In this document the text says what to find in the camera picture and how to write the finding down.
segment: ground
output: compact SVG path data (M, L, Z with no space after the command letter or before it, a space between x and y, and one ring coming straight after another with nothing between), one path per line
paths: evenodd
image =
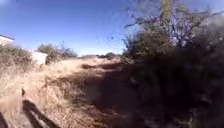
M144 128L120 59L73 59L1 81L1 128Z

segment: sky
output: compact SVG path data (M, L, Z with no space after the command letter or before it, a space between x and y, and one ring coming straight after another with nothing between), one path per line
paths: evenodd
M131 31L126 8L133 0L0 0L0 34L26 49L63 44L79 55L121 53ZM224 0L190 4L224 10Z

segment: bush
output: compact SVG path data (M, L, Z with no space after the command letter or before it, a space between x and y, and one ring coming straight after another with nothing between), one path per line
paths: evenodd
M109 52L109 53L107 53L107 54L105 55L105 57L108 58L108 59L113 59L113 58L116 57L116 54L113 53L113 52Z
M0 45L0 66L19 66L26 69L31 64L31 55L28 51L13 45Z
M142 106L163 115L161 125L191 120L192 127L221 128L223 36L201 26L205 12L176 13L175 21L140 20L143 30L127 40L123 54L132 70L130 82Z
M52 44L42 44L38 48L39 52L43 52L48 54L46 63L50 64L52 62L69 59L69 58L76 58L77 54L73 52L69 48L58 48L57 46L54 46Z

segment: white building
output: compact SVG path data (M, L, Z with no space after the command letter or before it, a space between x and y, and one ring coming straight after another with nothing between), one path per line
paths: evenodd
M12 44L14 41L13 38L0 35L0 45Z

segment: dry grass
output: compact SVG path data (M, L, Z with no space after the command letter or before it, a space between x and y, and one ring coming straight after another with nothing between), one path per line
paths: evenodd
M42 114L61 128L103 127L102 124L97 123L98 121L93 115L87 113L87 110L94 110L95 113L98 113L93 105L75 106L65 96L67 91L63 88L76 88L72 92L75 98L76 95L83 93L78 87L83 84L86 77L100 76L104 72L102 68L83 69L83 65L91 64L91 66L97 67L118 61L119 59L73 59L45 66L41 70L20 72L15 67L5 70L0 77L0 112L10 128L30 128L31 123L22 110L23 100L29 100ZM58 81L60 78L68 76L74 77L75 82ZM26 92L24 97L21 95L22 88Z

